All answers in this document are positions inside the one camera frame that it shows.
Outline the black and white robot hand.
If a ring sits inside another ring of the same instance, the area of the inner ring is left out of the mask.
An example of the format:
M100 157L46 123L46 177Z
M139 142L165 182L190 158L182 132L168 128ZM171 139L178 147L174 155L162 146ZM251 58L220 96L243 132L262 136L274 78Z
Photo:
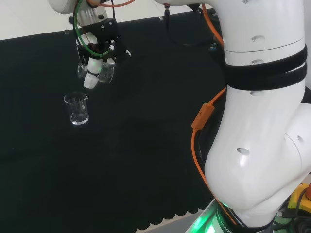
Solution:
M113 18L87 26L77 22L74 35L79 56L77 73L86 89L110 83L117 66L132 56Z

